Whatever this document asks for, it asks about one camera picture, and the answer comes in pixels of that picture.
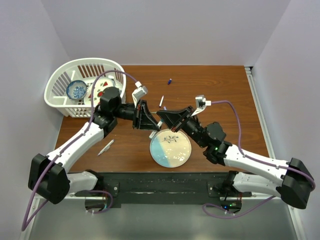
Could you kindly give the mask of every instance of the wooden table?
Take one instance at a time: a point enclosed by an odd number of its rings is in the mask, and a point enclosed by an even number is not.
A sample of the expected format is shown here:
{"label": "wooden table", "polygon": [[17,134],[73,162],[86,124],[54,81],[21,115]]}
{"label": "wooden table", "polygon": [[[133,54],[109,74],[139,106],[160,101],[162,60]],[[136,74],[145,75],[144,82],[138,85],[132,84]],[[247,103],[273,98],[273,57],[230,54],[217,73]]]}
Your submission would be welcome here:
{"label": "wooden table", "polygon": [[[250,152],[268,156],[256,107],[243,66],[125,66],[124,70],[145,85],[149,110],[156,112],[164,95],[162,106],[178,110],[195,107],[195,96],[204,94],[207,100],[231,101],[240,118],[242,147]],[[135,85],[127,78],[126,102],[132,102]],[[219,122],[227,134],[226,141],[237,144],[238,126],[232,109],[227,104],[209,106],[198,115],[202,126]],[[62,121],[56,147],[61,146],[88,121],[87,118],[65,117]],[[72,172],[91,169],[96,172],[227,172],[235,169],[212,164],[203,156],[204,149],[192,139],[189,160],[177,168],[165,168],[151,157],[150,131],[132,129],[132,122],[118,120],[118,125],[104,140],[90,148],[72,167]],[[99,151],[111,140],[111,148],[100,156]]]}

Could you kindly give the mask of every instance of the pen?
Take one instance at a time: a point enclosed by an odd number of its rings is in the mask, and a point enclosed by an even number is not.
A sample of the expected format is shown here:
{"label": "pen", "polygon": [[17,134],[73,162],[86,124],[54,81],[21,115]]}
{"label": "pen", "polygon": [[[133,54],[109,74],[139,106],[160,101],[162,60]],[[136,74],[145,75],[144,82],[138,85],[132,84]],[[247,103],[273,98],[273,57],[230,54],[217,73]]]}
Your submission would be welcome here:
{"label": "pen", "polygon": [[112,139],[104,148],[102,148],[102,150],[98,153],[98,156],[107,151],[110,148],[111,144],[113,144],[114,142],[115,140]]}

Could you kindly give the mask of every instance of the purple cable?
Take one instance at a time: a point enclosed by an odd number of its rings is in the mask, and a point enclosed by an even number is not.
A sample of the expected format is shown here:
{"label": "purple cable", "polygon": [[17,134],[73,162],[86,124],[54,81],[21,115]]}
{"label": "purple cable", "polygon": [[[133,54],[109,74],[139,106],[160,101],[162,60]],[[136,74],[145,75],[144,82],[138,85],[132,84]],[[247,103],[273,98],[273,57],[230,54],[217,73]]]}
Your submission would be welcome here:
{"label": "purple cable", "polygon": [[[92,89],[91,89],[91,96],[94,95],[94,89],[95,89],[95,85],[97,83],[97,81],[99,80],[99,78],[101,78],[103,75],[105,74],[108,74],[108,73],[120,73],[120,74],[124,74],[124,75],[127,75],[128,77],[130,77],[134,82],[137,82],[137,80],[131,76],[129,73],[126,73],[124,71],[119,71],[119,70],[108,70],[108,71],[104,71],[102,72],[99,76],[96,77],[96,79],[94,80],[94,82],[92,83]],[[88,127],[84,130],[84,133],[86,133],[89,128],[90,128],[90,125],[94,119],[94,100],[93,98],[91,98],[91,117],[90,117],[90,120],[89,120],[89,124],[88,124]],[[79,136],[77,136],[76,138],[74,138],[71,142],[69,142],[63,149],[61,149],[61,151],[59,152],[59,155],[61,155],[67,148],[69,148],[72,144],[74,144],[79,138],[81,138],[84,134],[81,133]],[[24,218],[23,218],[23,221],[22,221],[22,227],[21,227],[21,231],[24,231],[26,230],[27,226],[29,225],[29,223],[31,222],[31,220],[37,215],[37,213],[40,211],[41,208],[43,208],[48,200],[44,201],[35,211],[34,213],[30,216],[30,218],[28,219],[28,216],[29,216],[29,213],[30,213],[30,210],[31,210],[31,205],[32,205],[32,202],[35,198],[35,195],[37,193],[37,190],[38,190],[38,187],[42,181],[42,179],[45,177],[46,173],[48,172],[48,170],[52,167],[52,165],[55,163],[55,161],[59,158],[59,155],[55,156],[52,161],[48,164],[48,166],[46,166],[46,168],[43,170],[43,172],[41,173],[40,177],[38,178],[38,180],[36,181],[34,187],[33,187],[33,190],[32,190],[32,193],[31,193],[31,196],[30,196],[30,199],[29,199],[29,202],[28,202],[28,205],[26,207],[26,211],[25,211],[25,214],[24,214]]]}
{"label": "purple cable", "polygon": [[270,163],[270,162],[265,162],[265,161],[262,161],[262,160],[259,160],[259,159],[256,159],[252,156],[249,156],[249,155],[246,155],[244,153],[244,151],[242,150],[241,148],[241,137],[242,137],[242,131],[241,131],[241,125],[240,125],[240,119],[239,119],[239,116],[237,114],[237,111],[235,109],[235,107],[233,106],[233,104],[231,102],[229,102],[228,100],[222,100],[222,101],[212,101],[211,104],[229,104],[230,107],[232,108],[233,112],[234,112],[234,115],[236,117],[236,121],[238,123],[238,129],[239,129],[239,137],[238,137],[238,149],[239,149],[239,152],[246,158],[250,159],[250,160],[253,160],[255,162],[258,162],[258,163],[261,163],[261,164],[265,164],[265,165],[268,165],[270,167],[274,167],[274,168],[277,168],[279,167],[280,169],[286,169],[288,171],[292,171],[292,172],[295,172],[297,174],[300,174],[302,176],[304,176],[309,182],[310,184],[312,185],[312,191],[315,190],[316,188],[316,183],[314,181],[314,179],[312,177],[310,177],[308,174],[305,174],[304,172],[302,171],[299,171],[297,169],[294,169],[292,167],[289,167],[289,166],[277,166],[276,164],[273,164],[273,163]]}
{"label": "purple cable", "polygon": [[208,212],[206,210],[206,207],[207,206],[211,206],[211,207],[215,207],[217,209],[220,209],[220,210],[223,210],[223,211],[226,211],[227,213],[229,214],[233,214],[233,212],[231,211],[228,211],[228,210],[225,210],[224,208],[222,208],[221,206],[218,206],[218,205],[215,205],[215,204],[212,204],[212,203],[205,203],[202,205],[202,210],[204,211],[205,214],[209,215],[210,217],[214,217],[214,218],[217,218],[217,219],[236,219],[236,218],[240,218],[250,212],[252,212],[253,210],[255,210],[256,208],[260,207],[261,205],[265,204],[266,202],[270,201],[271,199],[275,198],[275,196],[270,196],[268,197],[267,199],[259,202],[257,205],[255,205],[254,207],[248,209],[247,211],[243,212],[243,213],[240,213],[240,214],[237,214],[237,215],[234,215],[234,216],[219,216],[219,215],[215,215],[215,214],[212,214],[210,212]]}
{"label": "purple cable", "polygon": [[112,195],[107,192],[107,191],[100,191],[100,190],[89,190],[87,191],[88,193],[92,193],[92,194],[107,194],[110,197],[110,204],[109,206],[107,206],[105,209],[101,210],[101,211],[95,211],[93,214],[102,214],[105,213],[106,211],[108,211],[111,207],[112,204],[114,203],[114,198],[112,197]]}

